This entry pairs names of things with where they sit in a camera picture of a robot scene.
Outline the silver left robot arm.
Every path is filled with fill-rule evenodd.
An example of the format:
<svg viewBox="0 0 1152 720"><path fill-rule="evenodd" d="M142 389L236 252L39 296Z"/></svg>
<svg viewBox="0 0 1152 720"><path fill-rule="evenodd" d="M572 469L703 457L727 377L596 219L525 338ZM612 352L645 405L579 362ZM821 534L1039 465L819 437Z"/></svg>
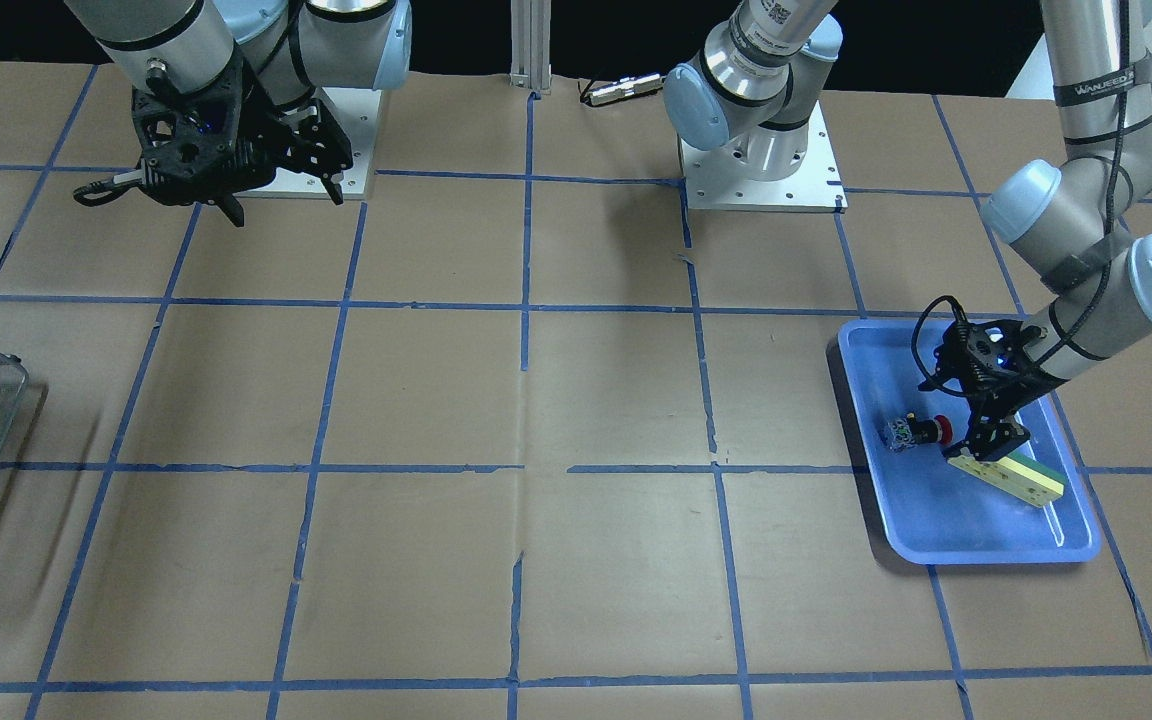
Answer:
<svg viewBox="0 0 1152 720"><path fill-rule="evenodd" d="M681 141L799 136L842 47L831 1L742 1L664 77ZM1023 407L1152 334L1152 234L1120 219L1152 192L1152 56L1137 1L1043 1L1053 103L1066 158L1029 161L983 202L980 218L1053 293L1021 323L954 320L920 391L969 407L961 439L941 418L892 420L890 448L940 445L947 458L998 461L1030 438Z"/></svg>

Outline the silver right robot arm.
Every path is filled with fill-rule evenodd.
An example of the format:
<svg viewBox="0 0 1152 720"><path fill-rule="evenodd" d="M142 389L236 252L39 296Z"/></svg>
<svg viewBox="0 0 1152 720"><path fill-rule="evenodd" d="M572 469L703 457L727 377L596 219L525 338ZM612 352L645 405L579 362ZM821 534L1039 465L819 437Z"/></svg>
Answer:
<svg viewBox="0 0 1152 720"><path fill-rule="evenodd" d="M410 70L407 1L70 1L131 82L131 170L77 188L99 209L138 190L164 206L207 205L242 227L238 195L279 172L335 205L356 150L329 88L388 91Z"/></svg>

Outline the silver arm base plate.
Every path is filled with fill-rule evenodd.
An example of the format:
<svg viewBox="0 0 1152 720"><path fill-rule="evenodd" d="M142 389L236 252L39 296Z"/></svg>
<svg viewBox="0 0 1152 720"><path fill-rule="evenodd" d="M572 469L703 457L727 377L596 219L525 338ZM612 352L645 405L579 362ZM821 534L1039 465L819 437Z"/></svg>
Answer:
<svg viewBox="0 0 1152 720"><path fill-rule="evenodd" d="M238 197L366 199L387 94L372 88L317 88L301 108L271 115L253 143L268 151L273 176Z"/></svg>
<svg viewBox="0 0 1152 720"><path fill-rule="evenodd" d="M692 210L844 213L849 209L819 104L808 124L791 131L756 127L708 151L680 138L679 156Z"/></svg>

